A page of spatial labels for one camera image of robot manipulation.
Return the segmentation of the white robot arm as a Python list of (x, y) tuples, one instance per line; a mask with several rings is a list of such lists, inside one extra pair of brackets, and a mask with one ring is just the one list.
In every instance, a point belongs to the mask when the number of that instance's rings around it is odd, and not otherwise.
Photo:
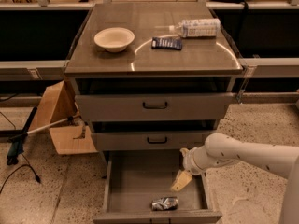
[(213, 133), (200, 147), (180, 150), (183, 170), (179, 170), (173, 191), (184, 189), (196, 175), (209, 168), (246, 162), (288, 180), (279, 224), (299, 224), (299, 147), (238, 141), (222, 133)]

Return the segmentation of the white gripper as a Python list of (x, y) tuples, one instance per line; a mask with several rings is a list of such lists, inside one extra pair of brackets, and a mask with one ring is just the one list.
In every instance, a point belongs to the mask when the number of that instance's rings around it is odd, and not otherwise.
[(191, 181), (192, 175), (200, 175), (209, 165), (209, 157), (205, 147), (194, 147), (192, 149), (182, 148), (183, 167), (186, 171), (178, 171), (175, 181), (171, 185), (171, 190), (179, 192), (183, 190)]

